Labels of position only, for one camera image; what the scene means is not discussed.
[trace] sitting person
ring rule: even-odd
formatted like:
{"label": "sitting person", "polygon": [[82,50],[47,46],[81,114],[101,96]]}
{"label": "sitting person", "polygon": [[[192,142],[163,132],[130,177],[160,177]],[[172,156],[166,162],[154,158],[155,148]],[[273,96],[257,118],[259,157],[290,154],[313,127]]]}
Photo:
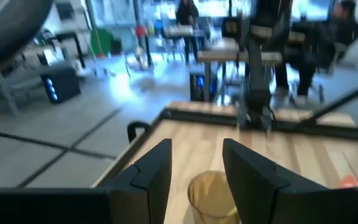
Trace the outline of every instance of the sitting person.
{"label": "sitting person", "polygon": [[[332,18],[327,21],[327,25],[333,30],[333,39],[335,42],[340,42],[346,46],[351,45],[355,41],[353,35],[352,26],[346,24],[350,22],[355,23],[355,9],[356,4],[351,0],[344,0],[337,3],[334,7]],[[296,68],[299,71],[299,86],[295,103],[299,106],[304,105],[307,101],[308,91],[312,84],[313,75],[316,71],[315,65],[303,61],[299,57],[289,58],[288,63],[291,65],[296,64]],[[276,95],[288,95],[289,86],[287,80],[287,68],[285,63],[275,67],[275,79],[276,79]]]}

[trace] wooden table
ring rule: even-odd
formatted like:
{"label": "wooden table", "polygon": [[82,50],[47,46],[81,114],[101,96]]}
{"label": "wooden table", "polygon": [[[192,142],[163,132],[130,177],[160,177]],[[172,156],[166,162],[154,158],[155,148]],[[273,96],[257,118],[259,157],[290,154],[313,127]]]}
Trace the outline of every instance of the wooden table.
{"label": "wooden table", "polygon": [[[272,36],[273,29],[262,26],[251,26],[251,34],[257,37],[268,39]],[[305,34],[299,32],[290,32],[288,41],[291,43],[303,43],[305,41]]]}
{"label": "wooden table", "polygon": [[[189,111],[204,111],[216,114],[236,114],[234,107],[219,107],[209,103],[172,103],[169,107]],[[277,118],[299,120],[307,111],[279,110]],[[353,126],[349,115],[332,113],[321,123]],[[165,223],[193,223],[187,188],[190,180],[207,170],[224,170],[222,146],[224,138],[231,138],[258,153],[309,178],[321,185],[336,188],[347,175],[358,182],[358,142],[300,134],[240,131],[228,126],[205,125],[181,121],[163,120],[129,166],[161,140],[172,139],[172,181]],[[124,151],[117,159],[123,157]],[[103,177],[94,183],[96,186]]]}
{"label": "wooden table", "polygon": [[[247,52],[238,53],[238,45],[234,39],[221,39],[214,43],[208,50],[198,52],[198,61],[204,62],[204,101],[209,102],[209,84],[211,82],[211,62],[221,62],[223,65],[222,79],[226,78],[226,62],[238,60],[248,62],[249,55]],[[262,52],[262,63],[275,65],[282,63],[282,55],[279,52]]]}
{"label": "wooden table", "polygon": [[167,38],[172,37],[204,37],[205,31],[194,29],[193,26],[171,26],[164,29]]}

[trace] computer tower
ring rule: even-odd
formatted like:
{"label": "computer tower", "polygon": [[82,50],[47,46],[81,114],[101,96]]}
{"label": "computer tower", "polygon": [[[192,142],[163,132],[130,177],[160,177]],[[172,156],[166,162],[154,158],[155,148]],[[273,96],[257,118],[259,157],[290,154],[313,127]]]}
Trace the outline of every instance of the computer tower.
{"label": "computer tower", "polygon": [[[209,81],[209,101],[212,102],[218,91],[218,72],[219,65],[212,64],[211,79]],[[204,68],[190,69],[190,100],[204,101]]]}
{"label": "computer tower", "polygon": [[81,94],[80,83],[72,66],[50,68],[41,74],[42,83],[51,103],[63,103]]}

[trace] chair leg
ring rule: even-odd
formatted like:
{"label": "chair leg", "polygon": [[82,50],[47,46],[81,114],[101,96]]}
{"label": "chair leg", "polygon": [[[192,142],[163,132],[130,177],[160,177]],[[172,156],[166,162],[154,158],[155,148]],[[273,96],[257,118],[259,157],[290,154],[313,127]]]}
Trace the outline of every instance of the chair leg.
{"label": "chair leg", "polygon": [[9,89],[9,86],[7,85],[5,78],[3,77],[3,75],[1,73],[0,73],[0,89],[1,89],[2,94],[5,97],[7,103],[12,111],[12,114],[14,116],[18,116],[19,109],[17,108],[16,102],[14,101],[14,98],[12,96],[10,89]]}
{"label": "chair leg", "polygon": [[318,98],[319,98],[319,102],[320,103],[324,103],[325,102],[325,96],[324,96],[324,87],[322,84],[318,85]]}

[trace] yellow cup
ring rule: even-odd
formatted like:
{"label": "yellow cup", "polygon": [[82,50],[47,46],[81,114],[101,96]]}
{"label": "yellow cup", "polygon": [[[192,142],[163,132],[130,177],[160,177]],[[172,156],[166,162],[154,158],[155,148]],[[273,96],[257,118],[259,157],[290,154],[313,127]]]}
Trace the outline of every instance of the yellow cup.
{"label": "yellow cup", "polygon": [[187,195],[196,224],[238,224],[239,215],[226,175],[207,171],[191,180]]}

